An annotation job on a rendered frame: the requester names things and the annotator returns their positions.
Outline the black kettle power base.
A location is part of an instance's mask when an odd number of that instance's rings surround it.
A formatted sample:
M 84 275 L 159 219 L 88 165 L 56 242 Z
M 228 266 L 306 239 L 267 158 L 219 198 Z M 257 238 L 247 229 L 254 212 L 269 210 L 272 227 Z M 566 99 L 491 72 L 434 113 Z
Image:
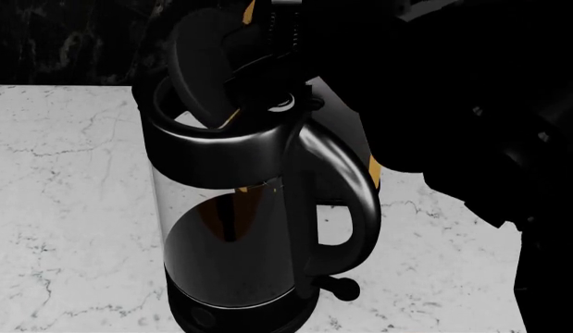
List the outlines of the black kettle power base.
M 301 299 L 296 290 L 255 307 L 219 308 L 202 304 L 168 285 L 170 311 L 186 333 L 295 333 L 314 312 L 319 290 Z

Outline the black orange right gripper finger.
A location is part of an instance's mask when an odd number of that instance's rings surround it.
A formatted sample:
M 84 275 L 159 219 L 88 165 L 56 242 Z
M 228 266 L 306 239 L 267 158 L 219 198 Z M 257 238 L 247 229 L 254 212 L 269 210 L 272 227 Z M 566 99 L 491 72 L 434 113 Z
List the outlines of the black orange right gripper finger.
M 225 130 L 227 129 L 237 118 L 237 116 L 239 116 L 241 114 L 241 109 L 237 108 L 234 113 L 231 114 L 231 116 L 220 126 L 218 127 L 218 130 Z
M 321 78 L 312 79 L 308 83 L 312 85 L 313 94 L 324 102 L 321 109 L 313 112 L 313 119 L 337 135 L 355 152 L 378 190 L 380 165 L 372 157 L 359 115 L 347 107 Z

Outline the black glass electric kettle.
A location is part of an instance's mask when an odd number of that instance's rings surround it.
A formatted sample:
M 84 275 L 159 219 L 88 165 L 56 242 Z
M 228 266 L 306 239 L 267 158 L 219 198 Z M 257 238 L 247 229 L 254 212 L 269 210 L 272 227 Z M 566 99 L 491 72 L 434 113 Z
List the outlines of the black glass electric kettle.
M 170 299 L 241 310 L 322 291 L 350 302 L 380 233 L 378 193 L 359 157 L 312 118 L 308 85 L 290 110 L 247 107 L 227 127 L 189 114 L 166 74 L 131 93 L 142 122 Z

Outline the black kettle lid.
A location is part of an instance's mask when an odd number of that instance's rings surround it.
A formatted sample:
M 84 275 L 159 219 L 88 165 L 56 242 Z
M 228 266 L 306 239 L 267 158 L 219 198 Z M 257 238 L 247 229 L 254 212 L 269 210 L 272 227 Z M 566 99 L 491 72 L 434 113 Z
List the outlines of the black kettle lid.
M 168 73 L 175 91 L 209 129 L 223 127 L 236 110 L 224 88 L 233 71 L 222 42 L 241 26 L 232 13 L 209 7 L 181 18 L 169 36 Z

